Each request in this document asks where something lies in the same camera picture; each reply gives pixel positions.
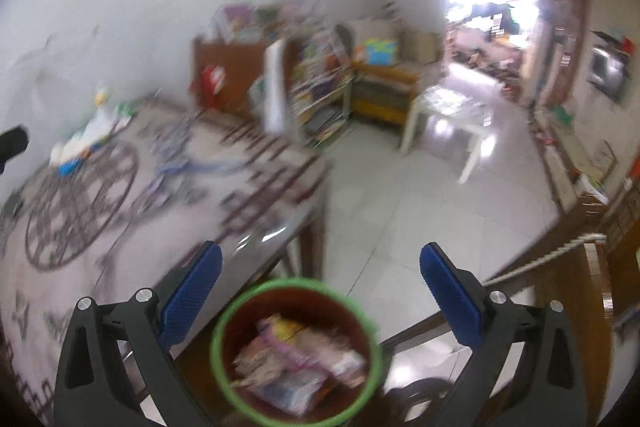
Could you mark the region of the newspaper ball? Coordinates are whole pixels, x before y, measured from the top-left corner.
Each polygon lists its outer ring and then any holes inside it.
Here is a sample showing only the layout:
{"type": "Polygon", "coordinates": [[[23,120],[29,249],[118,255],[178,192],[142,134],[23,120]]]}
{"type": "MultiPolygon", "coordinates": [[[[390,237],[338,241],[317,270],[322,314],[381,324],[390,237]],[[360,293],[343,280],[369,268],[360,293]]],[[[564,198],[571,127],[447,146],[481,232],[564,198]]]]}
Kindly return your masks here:
{"type": "Polygon", "coordinates": [[[261,386],[274,381],[283,373],[279,355],[262,337],[256,337],[233,360],[236,387],[261,386]]]}

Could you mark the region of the pink plastic wrapper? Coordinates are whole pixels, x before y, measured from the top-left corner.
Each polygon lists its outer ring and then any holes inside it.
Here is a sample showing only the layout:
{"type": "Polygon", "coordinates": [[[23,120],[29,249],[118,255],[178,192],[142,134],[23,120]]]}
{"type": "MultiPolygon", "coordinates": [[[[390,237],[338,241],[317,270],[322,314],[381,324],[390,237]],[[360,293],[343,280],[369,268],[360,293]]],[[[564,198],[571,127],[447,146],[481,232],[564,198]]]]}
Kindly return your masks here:
{"type": "Polygon", "coordinates": [[[318,365],[339,383],[357,388],[367,379],[367,362],[349,341],[342,336],[303,329],[296,335],[296,346],[307,353],[318,365]]]}

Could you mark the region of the white blue milk carton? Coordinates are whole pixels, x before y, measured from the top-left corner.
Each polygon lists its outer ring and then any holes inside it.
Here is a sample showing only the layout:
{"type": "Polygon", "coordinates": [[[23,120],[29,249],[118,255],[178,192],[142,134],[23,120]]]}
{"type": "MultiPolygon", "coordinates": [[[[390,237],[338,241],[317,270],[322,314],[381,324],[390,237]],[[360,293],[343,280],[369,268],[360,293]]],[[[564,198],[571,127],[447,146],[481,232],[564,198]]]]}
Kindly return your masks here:
{"type": "Polygon", "coordinates": [[[328,377],[314,369],[285,372],[273,381],[251,385],[248,391],[283,413],[303,416],[318,403],[328,377]]]}

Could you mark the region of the yellow snack box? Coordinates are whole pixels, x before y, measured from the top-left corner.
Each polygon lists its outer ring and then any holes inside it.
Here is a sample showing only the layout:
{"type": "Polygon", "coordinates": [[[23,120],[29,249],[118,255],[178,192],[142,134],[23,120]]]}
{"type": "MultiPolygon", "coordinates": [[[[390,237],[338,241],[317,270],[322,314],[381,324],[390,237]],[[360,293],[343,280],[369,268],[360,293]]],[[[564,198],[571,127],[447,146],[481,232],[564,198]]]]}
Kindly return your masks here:
{"type": "Polygon", "coordinates": [[[279,314],[260,320],[257,323],[259,334],[273,346],[292,345],[295,337],[305,329],[303,324],[285,319],[279,314]]]}

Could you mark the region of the black smartphone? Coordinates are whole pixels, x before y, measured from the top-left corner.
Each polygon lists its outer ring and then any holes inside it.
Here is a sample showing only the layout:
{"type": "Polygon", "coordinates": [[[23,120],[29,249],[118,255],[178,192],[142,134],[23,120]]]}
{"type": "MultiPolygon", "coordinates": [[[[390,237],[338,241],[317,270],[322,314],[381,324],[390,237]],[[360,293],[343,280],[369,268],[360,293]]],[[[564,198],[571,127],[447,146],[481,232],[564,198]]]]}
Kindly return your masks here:
{"type": "Polygon", "coordinates": [[[3,216],[6,217],[6,219],[14,220],[20,215],[23,207],[24,198],[22,196],[22,193],[14,191],[4,204],[3,216]]]}

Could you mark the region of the white desk lamp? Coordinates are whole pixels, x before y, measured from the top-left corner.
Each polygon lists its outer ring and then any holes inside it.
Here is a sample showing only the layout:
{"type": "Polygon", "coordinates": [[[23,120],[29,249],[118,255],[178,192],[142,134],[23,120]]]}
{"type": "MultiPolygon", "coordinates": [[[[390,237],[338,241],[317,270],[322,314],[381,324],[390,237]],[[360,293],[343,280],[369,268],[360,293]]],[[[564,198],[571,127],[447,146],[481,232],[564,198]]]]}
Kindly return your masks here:
{"type": "Polygon", "coordinates": [[[100,142],[112,134],[118,123],[118,115],[116,110],[108,105],[110,101],[110,90],[100,88],[96,91],[94,104],[96,104],[96,113],[88,121],[85,127],[82,139],[89,144],[100,142]]]}

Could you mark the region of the tv cabinet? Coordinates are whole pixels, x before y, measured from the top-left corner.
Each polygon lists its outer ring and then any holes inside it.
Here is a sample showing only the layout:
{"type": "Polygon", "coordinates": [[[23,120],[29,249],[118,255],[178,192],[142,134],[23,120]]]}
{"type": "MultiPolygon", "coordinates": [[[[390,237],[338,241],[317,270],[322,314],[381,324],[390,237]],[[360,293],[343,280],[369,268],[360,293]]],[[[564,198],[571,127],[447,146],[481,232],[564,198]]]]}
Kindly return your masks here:
{"type": "Polygon", "coordinates": [[[569,212],[578,199],[589,194],[608,205],[604,184],[616,167],[617,158],[606,141],[590,155],[573,128],[563,124],[551,110],[537,108],[530,126],[536,139],[555,204],[569,212]]]}

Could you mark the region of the red bag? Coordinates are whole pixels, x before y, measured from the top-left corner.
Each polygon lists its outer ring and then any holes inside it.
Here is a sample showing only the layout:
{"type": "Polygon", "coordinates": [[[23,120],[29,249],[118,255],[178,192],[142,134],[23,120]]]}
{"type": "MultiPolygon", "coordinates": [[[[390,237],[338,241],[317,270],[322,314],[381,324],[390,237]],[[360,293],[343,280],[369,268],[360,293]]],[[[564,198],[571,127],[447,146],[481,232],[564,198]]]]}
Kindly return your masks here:
{"type": "Polygon", "coordinates": [[[222,66],[207,65],[201,72],[203,106],[207,109],[219,106],[219,95],[226,83],[226,70],[222,66]]]}

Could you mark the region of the red bin green rim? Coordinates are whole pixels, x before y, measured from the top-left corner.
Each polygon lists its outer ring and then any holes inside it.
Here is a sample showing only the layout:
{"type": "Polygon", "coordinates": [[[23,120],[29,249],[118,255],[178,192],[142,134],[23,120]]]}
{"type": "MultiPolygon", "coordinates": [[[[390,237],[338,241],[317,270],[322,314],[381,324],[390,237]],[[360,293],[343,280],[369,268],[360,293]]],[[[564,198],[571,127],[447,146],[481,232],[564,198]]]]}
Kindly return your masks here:
{"type": "Polygon", "coordinates": [[[328,285],[311,279],[273,280],[245,291],[224,310],[209,343],[209,365],[229,404],[259,426],[341,426],[364,410],[382,384],[384,355],[376,328],[366,314],[328,285]],[[257,336],[260,320],[282,317],[333,331],[350,341],[364,358],[364,382],[356,389],[336,385],[310,412],[296,418],[233,384],[233,360],[257,336]]]}

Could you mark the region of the wooden dining chair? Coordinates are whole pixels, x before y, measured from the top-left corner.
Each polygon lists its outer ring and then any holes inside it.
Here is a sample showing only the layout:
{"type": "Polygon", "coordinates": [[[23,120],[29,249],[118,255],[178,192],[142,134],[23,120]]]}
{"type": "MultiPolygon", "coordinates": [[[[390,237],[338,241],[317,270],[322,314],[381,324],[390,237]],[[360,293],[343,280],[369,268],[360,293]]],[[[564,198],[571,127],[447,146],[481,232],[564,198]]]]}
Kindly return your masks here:
{"type": "Polygon", "coordinates": [[[190,86],[196,106],[204,118],[227,127],[224,139],[257,140],[265,132],[264,117],[254,106],[250,88],[264,77],[265,52],[270,46],[267,40],[256,43],[225,43],[224,40],[192,41],[193,79],[190,86]],[[201,72],[207,65],[222,66],[226,70],[226,83],[219,95],[219,106],[207,109],[202,102],[201,72]]]}

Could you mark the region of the white towel on chair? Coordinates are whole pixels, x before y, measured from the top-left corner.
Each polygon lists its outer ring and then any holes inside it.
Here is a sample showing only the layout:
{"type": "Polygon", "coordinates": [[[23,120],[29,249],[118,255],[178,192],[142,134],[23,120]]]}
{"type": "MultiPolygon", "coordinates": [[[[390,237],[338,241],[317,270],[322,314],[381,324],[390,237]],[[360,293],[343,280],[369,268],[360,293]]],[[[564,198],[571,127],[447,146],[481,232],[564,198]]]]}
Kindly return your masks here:
{"type": "Polygon", "coordinates": [[[265,52],[265,101],[264,127],[268,133],[284,135],[286,130],[286,91],[284,85],[284,52],[286,41],[283,39],[270,44],[265,52]]]}

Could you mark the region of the white coffee table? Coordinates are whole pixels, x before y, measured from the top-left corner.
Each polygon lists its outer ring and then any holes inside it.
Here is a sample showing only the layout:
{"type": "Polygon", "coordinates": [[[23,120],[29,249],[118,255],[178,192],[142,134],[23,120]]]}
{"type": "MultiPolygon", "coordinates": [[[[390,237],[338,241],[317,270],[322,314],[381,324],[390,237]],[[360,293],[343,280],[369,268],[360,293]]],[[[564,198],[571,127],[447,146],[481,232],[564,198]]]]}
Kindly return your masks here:
{"type": "Polygon", "coordinates": [[[468,157],[458,180],[465,184],[480,160],[483,142],[491,136],[494,112],[475,98],[435,84],[410,104],[399,147],[402,155],[409,154],[423,118],[434,118],[436,127],[443,127],[446,131],[461,130],[469,135],[468,157]]]}

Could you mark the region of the white book rack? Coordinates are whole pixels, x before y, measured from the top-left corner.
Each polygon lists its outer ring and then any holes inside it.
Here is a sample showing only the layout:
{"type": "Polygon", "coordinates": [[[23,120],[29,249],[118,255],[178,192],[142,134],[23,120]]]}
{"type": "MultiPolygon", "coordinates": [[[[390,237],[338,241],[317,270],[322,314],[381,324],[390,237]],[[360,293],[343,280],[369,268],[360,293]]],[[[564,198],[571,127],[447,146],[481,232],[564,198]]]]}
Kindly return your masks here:
{"type": "MultiPolygon", "coordinates": [[[[226,5],[216,15],[225,43],[288,43],[284,54],[286,99],[302,140],[317,147],[340,131],[350,107],[349,58],[341,38],[320,12],[319,2],[290,0],[273,4],[226,5]]],[[[265,79],[250,91],[264,94],[265,79]]]]}

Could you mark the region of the colourful toy box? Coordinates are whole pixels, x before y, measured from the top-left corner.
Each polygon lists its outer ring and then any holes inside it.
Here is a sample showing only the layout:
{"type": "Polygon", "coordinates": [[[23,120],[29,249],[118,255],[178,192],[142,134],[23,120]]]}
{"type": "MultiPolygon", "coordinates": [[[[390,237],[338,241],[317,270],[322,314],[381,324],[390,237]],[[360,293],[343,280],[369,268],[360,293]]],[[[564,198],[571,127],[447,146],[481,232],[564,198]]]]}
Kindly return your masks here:
{"type": "Polygon", "coordinates": [[[354,60],[371,66],[394,66],[398,62],[398,41],[382,38],[363,40],[356,46],[354,60]]]}

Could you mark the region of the wall mounted television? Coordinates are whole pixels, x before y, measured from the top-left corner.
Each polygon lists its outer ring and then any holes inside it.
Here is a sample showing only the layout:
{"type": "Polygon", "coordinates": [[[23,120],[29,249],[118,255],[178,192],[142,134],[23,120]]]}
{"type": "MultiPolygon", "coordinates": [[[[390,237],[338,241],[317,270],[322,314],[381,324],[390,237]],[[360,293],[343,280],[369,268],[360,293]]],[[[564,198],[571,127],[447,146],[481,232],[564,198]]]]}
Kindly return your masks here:
{"type": "Polygon", "coordinates": [[[587,80],[607,98],[620,103],[629,80],[630,55],[617,41],[605,41],[592,48],[587,80]]]}

